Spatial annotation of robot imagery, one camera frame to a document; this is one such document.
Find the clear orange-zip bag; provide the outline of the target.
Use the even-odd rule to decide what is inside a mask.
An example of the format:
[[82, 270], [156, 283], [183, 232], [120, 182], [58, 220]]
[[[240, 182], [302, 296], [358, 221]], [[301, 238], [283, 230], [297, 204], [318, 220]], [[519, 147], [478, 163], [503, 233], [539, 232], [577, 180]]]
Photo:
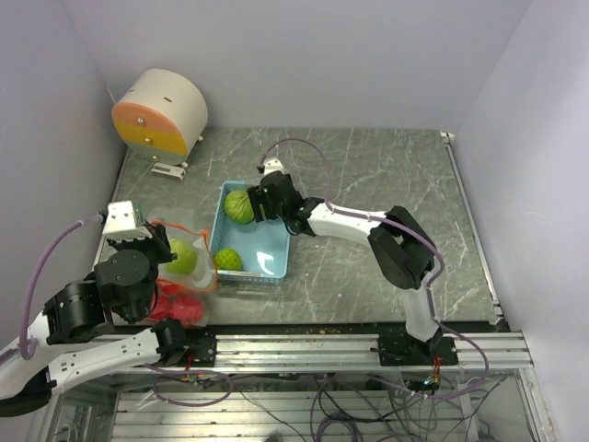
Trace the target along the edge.
[[203, 327], [208, 321], [204, 301], [187, 287], [166, 279], [156, 281], [157, 292], [146, 321], [155, 324], [163, 319], [179, 320], [184, 328]]
[[209, 232], [202, 228], [196, 214], [189, 209], [157, 207], [148, 213], [147, 220], [165, 228], [171, 251], [177, 255], [172, 262], [159, 265], [158, 282], [176, 285], [176, 296], [213, 291], [218, 276]]

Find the red tomato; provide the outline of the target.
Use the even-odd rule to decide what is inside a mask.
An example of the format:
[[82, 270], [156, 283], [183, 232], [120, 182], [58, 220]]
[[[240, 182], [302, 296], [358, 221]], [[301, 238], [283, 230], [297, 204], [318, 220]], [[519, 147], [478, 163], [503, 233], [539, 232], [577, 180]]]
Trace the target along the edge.
[[179, 320], [184, 327], [196, 327], [203, 319], [202, 302], [191, 296], [176, 297], [173, 301], [172, 318]]

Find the red pomegranate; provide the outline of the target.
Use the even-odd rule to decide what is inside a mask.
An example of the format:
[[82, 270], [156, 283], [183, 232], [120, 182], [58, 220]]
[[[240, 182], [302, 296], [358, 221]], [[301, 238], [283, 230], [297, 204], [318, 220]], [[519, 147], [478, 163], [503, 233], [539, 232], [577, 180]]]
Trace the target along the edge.
[[160, 321], [172, 318], [173, 299], [165, 295], [160, 295], [154, 300], [154, 305], [148, 319]]

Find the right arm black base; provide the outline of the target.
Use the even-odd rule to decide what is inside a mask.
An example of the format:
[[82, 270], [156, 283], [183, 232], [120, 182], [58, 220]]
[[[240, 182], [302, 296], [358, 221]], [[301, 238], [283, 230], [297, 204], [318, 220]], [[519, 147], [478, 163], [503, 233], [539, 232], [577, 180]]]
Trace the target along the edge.
[[379, 335], [376, 353], [381, 366], [456, 366], [458, 356], [455, 341], [451, 337], [435, 336], [423, 343], [406, 334]]

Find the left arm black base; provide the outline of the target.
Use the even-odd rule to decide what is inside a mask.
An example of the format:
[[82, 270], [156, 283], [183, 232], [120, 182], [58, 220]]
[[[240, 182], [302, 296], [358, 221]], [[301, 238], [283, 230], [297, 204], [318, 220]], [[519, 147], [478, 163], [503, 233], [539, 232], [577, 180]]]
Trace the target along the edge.
[[165, 318], [150, 332], [156, 336], [159, 365], [214, 366], [217, 341], [207, 331], [187, 329], [179, 320]]

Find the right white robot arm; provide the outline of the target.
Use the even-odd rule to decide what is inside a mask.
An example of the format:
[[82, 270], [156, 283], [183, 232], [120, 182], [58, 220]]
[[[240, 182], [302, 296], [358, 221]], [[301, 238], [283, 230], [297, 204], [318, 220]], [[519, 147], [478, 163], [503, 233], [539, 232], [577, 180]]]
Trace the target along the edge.
[[402, 291], [410, 337], [405, 343], [407, 357], [422, 365], [437, 355], [442, 328], [432, 283], [445, 264], [408, 210], [396, 205], [386, 212], [366, 212], [304, 197], [295, 189], [291, 176], [281, 171], [264, 176], [247, 193], [257, 222], [279, 219], [294, 236], [334, 237], [366, 246], [381, 274]]

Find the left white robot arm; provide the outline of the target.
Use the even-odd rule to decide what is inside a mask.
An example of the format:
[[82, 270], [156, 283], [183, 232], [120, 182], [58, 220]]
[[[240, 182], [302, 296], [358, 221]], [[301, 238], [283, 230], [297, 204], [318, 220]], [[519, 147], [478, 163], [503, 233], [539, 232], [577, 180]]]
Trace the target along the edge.
[[136, 324], [150, 315], [158, 267], [176, 257], [161, 224], [145, 223], [107, 242], [114, 254], [50, 298], [25, 337], [1, 354], [2, 416], [32, 413], [54, 396], [126, 367], [176, 366], [186, 358], [185, 331], [172, 318], [118, 342], [93, 345], [113, 332], [115, 316]]

